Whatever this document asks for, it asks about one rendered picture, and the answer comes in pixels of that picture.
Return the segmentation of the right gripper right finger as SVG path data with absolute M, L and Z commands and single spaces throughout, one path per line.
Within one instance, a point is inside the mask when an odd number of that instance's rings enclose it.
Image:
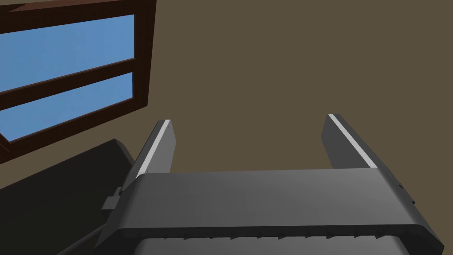
M 382 168 L 382 162 L 339 114 L 328 114 L 321 140 L 334 169 Z

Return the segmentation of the brown framed window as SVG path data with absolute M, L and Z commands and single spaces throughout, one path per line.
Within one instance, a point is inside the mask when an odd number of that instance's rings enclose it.
M 53 0 L 0 5 L 0 34 L 134 16 L 133 58 L 0 92 L 0 110 L 132 73 L 132 98 L 8 141 L 0 133 L 0 164 L 148 105 L 157 0 Z

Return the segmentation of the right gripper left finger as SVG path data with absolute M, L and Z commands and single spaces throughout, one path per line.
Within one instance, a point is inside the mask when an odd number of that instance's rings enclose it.
M 158 121 L 132 167 L 132 178 L 146 173 L 170 172 L 175 147 L 172 121 Z

